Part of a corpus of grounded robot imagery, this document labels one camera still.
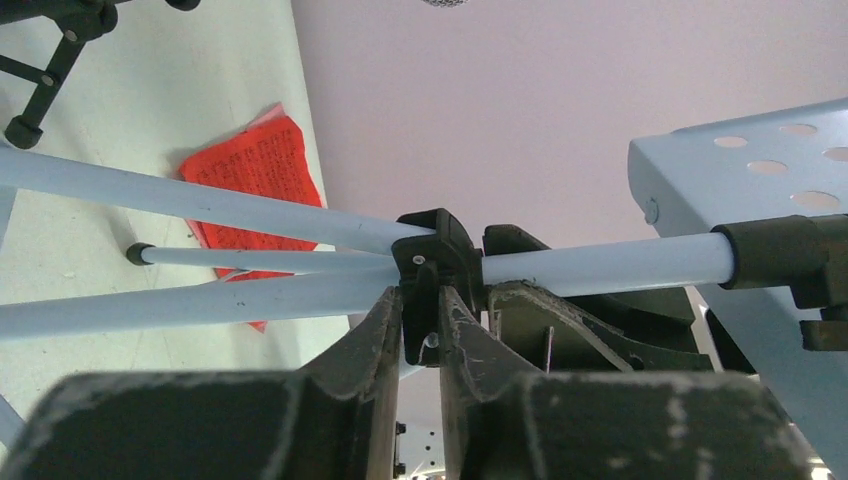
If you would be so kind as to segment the red sheet music page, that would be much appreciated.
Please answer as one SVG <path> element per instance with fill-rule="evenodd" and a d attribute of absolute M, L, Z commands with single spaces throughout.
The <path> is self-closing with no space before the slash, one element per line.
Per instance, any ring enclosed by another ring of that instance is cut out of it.
<path fill-rule="evenodd" d="M 244 130 L 188 156 L 177 176 L 187 182 L 322 207 L 301 128 L 279 103 Z M 189 220 L 203 248 L 313 251 L 315 242 Z"/>

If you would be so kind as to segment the light blue music stand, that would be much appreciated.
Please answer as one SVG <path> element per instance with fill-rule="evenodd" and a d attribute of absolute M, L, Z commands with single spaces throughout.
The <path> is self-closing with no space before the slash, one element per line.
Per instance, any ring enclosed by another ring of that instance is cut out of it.
<path fill-rule="evenodd" d="M 487 283 L 527 279 L 563 295 L 696 286 L 813 448 L 847 471 L 847 357 L 804 352 L 802 312 L 785 289 L 720 288 L 733 265 L 717 224 L 797 214 L 825 194 L 847 209 L 847 103 L 835 100 L 634 140 L 628 178 L 654 240 L 485 259 Z M 5 305 L 8 339 L 141 330 L 364 311 L 398 280 L 391 244 L 417 226 L 3 148 L 1 182 L 131 209 L 325 242 L 327 252 L 214 254 L 169 249 L 172 264 L 264 270 L 281 279 L 205 284 Z"/>

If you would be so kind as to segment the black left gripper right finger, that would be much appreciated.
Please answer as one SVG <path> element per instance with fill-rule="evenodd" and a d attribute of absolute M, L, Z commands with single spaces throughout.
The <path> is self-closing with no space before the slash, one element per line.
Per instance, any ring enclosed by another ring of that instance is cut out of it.
<path fill-rule="evenodd" d="M 807 479 L 771 395 L 738 374 L 545 373 L 439 293 L 451 479 Z"/>

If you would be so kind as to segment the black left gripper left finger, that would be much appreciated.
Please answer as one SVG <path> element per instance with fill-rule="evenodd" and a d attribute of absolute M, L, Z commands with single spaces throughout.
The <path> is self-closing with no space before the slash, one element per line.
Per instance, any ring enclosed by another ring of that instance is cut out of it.
<path fill-rule="evenodd" d="M 5 479 L 389 479 L 402 299 L 293 371 L 107 372 L 59 382 Z"/>

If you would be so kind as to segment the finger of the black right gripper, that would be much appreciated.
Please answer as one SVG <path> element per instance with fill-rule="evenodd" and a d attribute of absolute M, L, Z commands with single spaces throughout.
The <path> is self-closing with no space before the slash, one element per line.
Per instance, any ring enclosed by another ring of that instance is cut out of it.
<path fill-rule="evenodd" d="M 546 372 L 710 371 L 681 287 L 562 298 L 527 282 L 489 290 L 494 336 Z"/>

